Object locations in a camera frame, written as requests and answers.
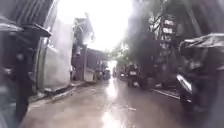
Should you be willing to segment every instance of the wet road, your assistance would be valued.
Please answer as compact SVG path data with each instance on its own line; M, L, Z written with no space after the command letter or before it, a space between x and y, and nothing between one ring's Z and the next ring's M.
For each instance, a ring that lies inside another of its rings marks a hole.
M77 89L72 96L32 109L26 128L188 128L180 104L155 92L111 79Z

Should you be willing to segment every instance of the wall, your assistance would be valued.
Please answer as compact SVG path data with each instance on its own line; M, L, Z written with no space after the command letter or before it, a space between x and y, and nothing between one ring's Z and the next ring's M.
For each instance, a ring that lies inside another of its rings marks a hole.
M61 17L67 9L57 4L57 16L52 26L52 37L47 47L44 64L44 87L57 90L69 85L73 44L73 18Z

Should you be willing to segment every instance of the sky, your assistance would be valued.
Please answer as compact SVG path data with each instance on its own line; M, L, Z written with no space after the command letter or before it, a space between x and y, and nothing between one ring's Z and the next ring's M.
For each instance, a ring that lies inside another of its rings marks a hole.
M132 13L131 0L61 0L61 17L71 24L74 17L87 12L95 33L95 41L88 45L96 50L113 50L123 39Z

